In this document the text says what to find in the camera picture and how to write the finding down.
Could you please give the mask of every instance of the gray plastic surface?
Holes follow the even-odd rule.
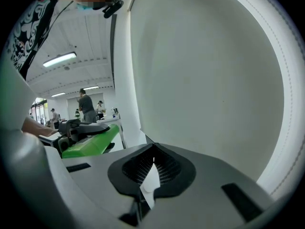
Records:
[[[119,194],[107,177],[110,164],[142,146],[136,146],[101,156],[63,160],[65,166],[88,163],[90,168],[71,173],[79,188],[98,206],[116,217],[128,213],[133,198]],[[220,159],[182,148],[164,147],[189,159],[196,167],[194,182],[180,196],[156,199],[155,207],[141,228],[235,228],[245,225],[221,186],[236,183],[260,208],[270,207],[273,200],[250,178]]]
[[[0,129],[20,130],[29,116],[36,94],[16,70],[7,50],[3,50],[0,56],[0,89],[3,89]]]
[[[17,192],[50,228],[130,228],[74,183],[56,149],[31,134],[1,131],[1,157]]]

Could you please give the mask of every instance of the ceiling light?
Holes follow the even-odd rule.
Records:
[[[68,53],[68,54],[58,56],[55,59],[51,59],[47,62],[44,62],[43,66],[44,67],[49,67],[49,66],[54,65],[56,63],[60,63],[62,61],[65,61],[65,60],[68,60],[68,59],[73,59],[73,58],[76,58],[76,54],[74,52],[71,52],[71,53]]]
[[[99,86],[91,86],[91,87],[87,87],[87,88],[84,88],[84,90],[91,90],[91,89],[95,89],[95,88],[99,88]]]
[[[65,95],[66,93],[61,93],[61,94],[55,94],[53,95],[52,97],[57,97],[57,96],[60,96],[60,95]]]

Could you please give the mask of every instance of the person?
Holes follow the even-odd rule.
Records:
[[[84,89],[80,89],[81,98],[79,102],[79,110],[84,114],[84,120],[87,123],[96,123],[96,112],[94,110],[91,98],[86,95]]]
[[[58,113],[55,112],[54,108],[51,109],[51,112],[53,112],[53,118],[51,119],[51,121],[54,124],[54,129],[58,129],[59,127]]]
[[[10,59],[10,65],[15,67],[20,75],[26,80],[28,69],[44,41],[48,37],[51,18],[58,0],[18,0],[19,5],[13,13],[10,12],[10,22],[2,28],[2,35],[8,39],[2,51],[2,55]],[[106,6],[107,2],[113,0],[73,0],[83,6],[93,6],[93,9],[100,9]],[[11,21],[17,21],[12,28]],[[24,125],[29,128],[33,125],[35,131],[36,123],[29,121],[27,116]]]
[[[105,110],[103,109],[102,104],[103,104],[103,102],[102,102],[102,101],[99,101],[99,102],[97,103],[97,105],[96,105],[96,108],[95,108],[95,110],[96,110],[96,112],[97,112],[97,115],[99,116],[99,120],[102,119],[102,118],[104,117],[103,112],[104,112]]]
[[[23,126],[21,130],[25,133],[30,133],[35,136],[51,136],[54,133],[58,132],[58,130],[54,130],[53,128],[49,128],[33,120],[29,116],[27,116],[23,122]]]
[[[81,118],[81,114],[80,114],[80,112],[79,112],[78,109],[76,109],[76,111],[75,111],[75,113],[74,113],[74,117],[75,117],[76,119],[80,119],[80,118]]]

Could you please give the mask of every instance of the ceiling beam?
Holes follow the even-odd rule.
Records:
[[[72,83],[65,83],[65,84],[60,84],[57,87],[54,87],[52,89],[49,89],[47,91],[43,91],[43,92],[37,92],[37,94],[40,95],[55,95],[58,93],[62,93],[65,91],[71,91],[71,90],[75,90],[78,89],[80,90],[81,88],[85,88],[85,87],[90,87],[90,86],[103,86],[104,83],[107,82],[112,82],[110,77],[101,77],[98,79],[88,79],[88,80],[82,80],[82,81],[77,81],[77,82],[72,82]]]
[[[97,94],[97,93],[102,93],[106,89],[114,89],[113,87],[113,82],[109,82],[108,84],[105,84],[104,86],[101,86],[100,88],[97,89],[92,89],[92,90],[87,90],[86,94],[91,95],[91,94]],[[65,95],[60,95],[58,97],[51,97],[51,95],[41,95],[38,97],[45,98],[45,99],[69,99],[69,98],[74,98],[74,97],[79,97],[79,89],[71,90],[71,91],[66,91]]]
[[[107,59],[99,59],[99,60],[90,60],[90,61],[83,61],[83,62],[79,62],[79,63],[71,63],[71,64],[66,64],[66,65],[62,65],[60,67],[50,67],[50,68],[46,68],[49,69],[48,72],[43,73],[42,75],[36,76],[32,79],[27,80],[27,83],[30,86],[33,86],[34,84],[37,84],[39,82],[45,81],[50,77],[56,76],[57,74],[63,73],[63,72],[67,72],[64,68],[66,66],[68,66],[71,70],[75,70],[75,69],[80,69],[80,68],[84,68],[87,66],[93,66],[93,65],[102,65],[102,66],[106,66],[109,63],[109,61]]]
[[[56,19],[57,14],[53,15],[51,18],[51,24],[54,22],[54,24],[63,22],[66,20],[72,20],[78,17],[87,16],[87,15],[98,15],[98,14],[104,14],[102,12],[103,9],[100,10],[80,10],[80,9],[73,9],[73,10],[67,10],[61,13],[61,15]]]

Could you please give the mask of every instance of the white wall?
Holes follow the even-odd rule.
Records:
[[[118,108],[118,110],[120,111],[117,104],[115,90],[113,88],[104,89],[103,95],[104,95],[104,105],[106,108],[107,115],[111,115],[112,108]]]
[[[305,168],[305,43],[276,0],[238,0],[259,22],[277,56],[284,85],[282,128],[272,157],[257,180],[273,198],[292,192]]]
[[[69,119],[75,119],[74,113],[75,113],[76,109],[79,109],[79,104],[76,99],[77,98],[67,99]],[[80,114],[81,114],[80,120],[82,121],[84,118],[82,111],[80,111]]]
[[[49,112],[54,108],[55,112],[60,114],[62,119],[69,120],[67,99],[47,99],[47,102]]]
[[[257,180],[284,94],[266,34],[237,0],[135,0],[132,62],[142,130]]]
[[[124,5],[117,13],[114,36],[114,80],[115,92],[121,122],[124,129],[124,139],[127,147],[146,143],[141,132],[137,99],[135,95],[131,38],[130,13],[128,7],[131,0],[123,0]]]

